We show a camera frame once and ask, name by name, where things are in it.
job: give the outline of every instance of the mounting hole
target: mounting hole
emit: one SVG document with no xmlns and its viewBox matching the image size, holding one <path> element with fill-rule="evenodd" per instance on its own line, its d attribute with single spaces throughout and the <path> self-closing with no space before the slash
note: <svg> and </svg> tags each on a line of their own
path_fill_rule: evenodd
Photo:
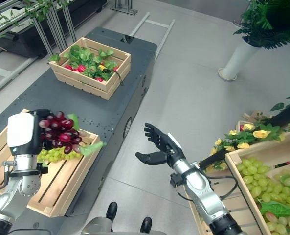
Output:
<svg viewBox="0 0 290 235">
<path fill-rule="evenodd" d="M 132 124 L 132 117 L 130 117 L 124 127 L 124 132 L 123 132 L 123 138 L 125 138 L 131 128 L 131 124 Z"/>
</svg>

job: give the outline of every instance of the grape bunch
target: grape bunch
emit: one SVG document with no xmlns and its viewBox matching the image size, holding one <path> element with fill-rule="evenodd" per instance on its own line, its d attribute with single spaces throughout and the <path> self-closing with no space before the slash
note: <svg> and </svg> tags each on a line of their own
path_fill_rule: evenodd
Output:
<svg viewBox="0 0 290 235">
<path fill-rule="evenodd" d="M 39 126 L 43 128 L 41 140 L 45 150 L 63 147 L 65 154 L 69 154 L 72 150 L 80 153 L 79 143 L 87 133 L 75 130 L 74 121 L 66 119 L 62 111 L 59 111 L 57 115 L 48 115 L 39 122 Z"/>
<path fill-rule="evenodd" d="M 290 215 L 281 216 L 290 210 L 290 170 L 282 170 L 273 180 L 266 176 L 270 167 L 255 157 L 243 159 L 237 169 L 260 211 L 267 211 L 264 219 L 271 234 L 290 235 Z"/>
<path fill-rule="evenodd" d="M 65 147 L 62 148 L 54 148 L 49 151 L 42 150 L 40 154 L 37 156 L 37 161 L 48 161 L 52 163 L 56 163 L 61 160 L 70 160 L 74 158 L 80 158 L 82 157 L 82 154 L 76 153 L 74 151 L 71 151 L 69 154 L 64 153 Z"/>
</svg>

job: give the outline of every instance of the black platform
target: black platform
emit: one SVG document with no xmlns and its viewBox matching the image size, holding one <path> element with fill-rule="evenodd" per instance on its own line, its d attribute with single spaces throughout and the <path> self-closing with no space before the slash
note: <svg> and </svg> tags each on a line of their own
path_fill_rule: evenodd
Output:
<svg viewBox="0 0 290 235">
<path fill-rule="evenodd" d="M 137 38 L 126 36 L 128 40 L 122 40 L 125 35 L 103 28 L 94 29 L 86 37 L 132 55 L 131 71 L 124 79 L 124 85 L 118 87 L 109 101 L 58 81 L 49 68 L 0 114 L 1 132 L 8 117 L 24 108 L 75 113 L 79 116 L 80 128 L 98 134 L 107 143 L 90 168 L 66 216 L 89 213 L 122 145 L 127 122 L 135 117 L 150 85 L 157 48 L 156 44 Z M 31 228 L 38 222 L 39 228 L 51 229 L 56 234 L 63 220 L 63 217 L 49 219 L 26 209 L 14 228 Z"/>
</svg>

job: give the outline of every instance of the artificial grapes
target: artificial grapes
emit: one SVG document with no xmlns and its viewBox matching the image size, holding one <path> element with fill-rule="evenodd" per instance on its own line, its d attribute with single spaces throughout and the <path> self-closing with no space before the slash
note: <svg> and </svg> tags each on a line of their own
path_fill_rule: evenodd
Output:
<svg viewBox="0 0 290 235">
<path fill-rule="evenodd" d="M 270 167 L 255 157 L 242 159 L 237 166 L 254 201 L 281 203 L 290 208 L 290 170 L 282 170 L 271 178 L 266 176 Z M 264 218 L 272 235 L 290 235 L 290 216 L 276 216 L 276 212 L 265 212 Z"/>
</svg>

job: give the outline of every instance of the black wheel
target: black wheel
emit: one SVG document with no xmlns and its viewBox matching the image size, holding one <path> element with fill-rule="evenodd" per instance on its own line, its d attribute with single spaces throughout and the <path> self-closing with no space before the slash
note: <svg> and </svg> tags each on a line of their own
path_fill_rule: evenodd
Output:
<svg viewBox="0 0 290 235">
<path fill-rule="evenodd" d="M 108 218 L 113 222 L 116 216 L 116 212 L 117 212 L 117 203 L 111 202 L 107 209 L 106 218 Z"/>
<path fill-rule="evenodd" d="M 141 224 L 141 227 L 140 227 L 140 232 L 145 233 L 145 234 L 150 233 L 152 224 L 153 224 L 153 221 L 150 217 L 144 218 L 143 223 Z"/>
</svg>

